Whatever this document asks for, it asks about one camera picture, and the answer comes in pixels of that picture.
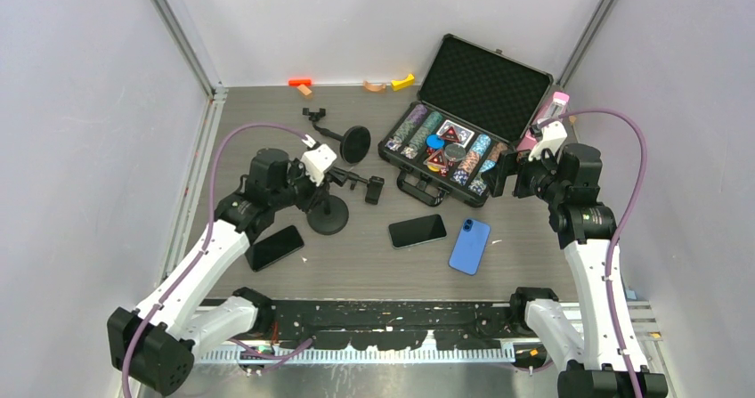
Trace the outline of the black smartphone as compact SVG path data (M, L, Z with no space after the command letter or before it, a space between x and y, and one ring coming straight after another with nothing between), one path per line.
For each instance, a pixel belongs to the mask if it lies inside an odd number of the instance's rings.
M253 272L260 272L303 247L301 234L294 225L290 225L253 244L246 253L246 259Z

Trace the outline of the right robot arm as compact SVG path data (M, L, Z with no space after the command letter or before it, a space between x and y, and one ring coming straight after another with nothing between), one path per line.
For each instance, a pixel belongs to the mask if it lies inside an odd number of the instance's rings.
M566 319L550 288L519 287L511 296L509 327L533 333L557 367L561 397L665 397L666 377L653 373L637 341L622 288L613 211L598 199L603 163L599 150L569 143L540 158L510 150L483 179L498 197L516 177L517 198L548 205L549 225L570 266L582 329Z

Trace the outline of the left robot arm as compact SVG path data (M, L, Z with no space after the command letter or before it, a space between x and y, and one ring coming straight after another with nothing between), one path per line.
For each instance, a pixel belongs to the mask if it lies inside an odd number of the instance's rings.
M308 213L329 194L326 173L337 154L326 144L289 159L284 150L262 149L239 187L222 198L204 235L174 271L133 310L117 308L107 321L112 366L163 395L173 394L194 362L239 334L253 339L272 331L269 297L242 287L207 313L195 312L224 272L250 253L277 212Z

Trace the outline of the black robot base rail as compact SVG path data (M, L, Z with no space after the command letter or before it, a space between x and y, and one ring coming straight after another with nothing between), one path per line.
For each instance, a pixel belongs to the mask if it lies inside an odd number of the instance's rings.
M535 338L509 304L465 301L275 300L261 339L292 349L307 338L317 350L416 350L433 339L441 351L487 350L502 339Z

